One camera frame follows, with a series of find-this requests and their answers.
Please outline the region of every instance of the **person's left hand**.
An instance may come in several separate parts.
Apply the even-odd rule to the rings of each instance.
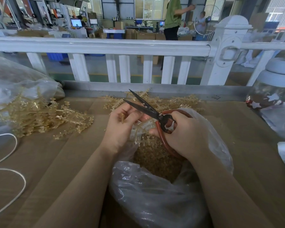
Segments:
[[[130,136],[133,124],[137,120],[142,122],[148,118],[150,118],[148,115],[143,114],[128,103],[122,104],[110,114],[106,132],[100,146],[113,154],[120,152]]]

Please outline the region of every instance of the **white railing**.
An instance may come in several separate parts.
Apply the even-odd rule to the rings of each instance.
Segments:
[[[224,85],[240,49],[265,50],[248,85],[252,85],[275,50],[285,43],[242,43],[251,28],[242,16],[230,16],[215,26],[212,41],[159,41],[81,38],[0,37],[0,52],[25,52],[32,67],[47,74],[40,53],[68,53],[74,78],[90,81],[84,54],[105,54],[109,82],[117,82],[115,56],[119,56],[121,82],[130,83],[129,55],[144,55],[143,83],[151,83],[153,56],[164,56],[162,84],[171,84],[175,56],[182,56],[178,84],[186,84],[191,57],[207,57],[201,85]]]

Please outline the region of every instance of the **star decoration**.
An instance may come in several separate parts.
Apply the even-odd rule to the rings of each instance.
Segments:
[[[273,100],[279,100],[280,99],[280,97],[276,93],[274,93],[273,95],[268,95],[266,97],[268,97],[268,101],[273,101]]]
[[[256,103],[256,102],[252,102],[251,104],[250,104],[251,106],[252,106],[252,108],[258,108],[258,107],[260,107],[261,108],[261,106],[260,106],[260,104],[259,103]]]

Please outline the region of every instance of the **computer monitor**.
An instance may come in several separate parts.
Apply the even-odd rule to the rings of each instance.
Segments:
[[[73,27],[82,27],[82,24],[81,24],[81,20],[80,19],[71,19],[71,22],[72,22],[72,26]]]
[[[97,19],[90,19],[90,24],[97,25]]]

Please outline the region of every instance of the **person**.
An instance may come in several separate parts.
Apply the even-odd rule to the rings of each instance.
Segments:
[[[82,20],[82,16],[81,16],[81,15],[78,15],[77,18],[81,21],[82,27],[85,27],[86,24],[85,24],[85,22]]]
[[[168,144],[188,159],[196,170],[214,227],[274,228],[209,150],[206,128],[196,119],[179,112],[171,115],[176,121],[176,128],[171,134],[165,133],[165,137]],[[127,103],[112,111],[100,146],[34,228],[98,227],[116,157],[129,139],[133,124],[148,118]],[[158,136],[156,129],[151,129],[150,133]]]
[[[182,9],[180,0],[170,0],[167,5],[164,34],[166,40],[177,41],[177,31],[181,25],[182,14],[194,10],[195,5]]]
[[[195,30],[201,34],[205,34],[206,31],[206,12],[202,11],[200,14],[200,19],[198,20]]]

